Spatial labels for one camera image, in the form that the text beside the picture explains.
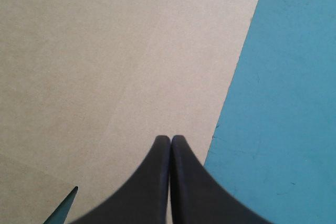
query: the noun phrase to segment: blue floor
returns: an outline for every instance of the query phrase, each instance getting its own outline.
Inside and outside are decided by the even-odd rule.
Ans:
[[[72,202],[75,199],[78,187],[76,186],[68,196],[58,205],[55,211],[48,217],[44,224],[64,224]]]
[[[205,167],[275,223],[336,223],[336,0],[259,0]]]

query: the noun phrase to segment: beige floor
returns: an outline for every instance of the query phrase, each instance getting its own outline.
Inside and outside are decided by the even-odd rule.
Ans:
[[[0,223],[68,220],[158,134],[203,162],[257,0],[0,0]]]

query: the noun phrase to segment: teal floor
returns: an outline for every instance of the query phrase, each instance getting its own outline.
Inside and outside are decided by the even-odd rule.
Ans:
[[[205,167],[274,223],[336,223],[336,0],[259,0]]]

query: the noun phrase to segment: floor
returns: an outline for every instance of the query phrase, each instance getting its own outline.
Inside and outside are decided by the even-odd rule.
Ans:
[[[0,0],[0,222],[77,218],[159,134],[204,162],[257,1]]]

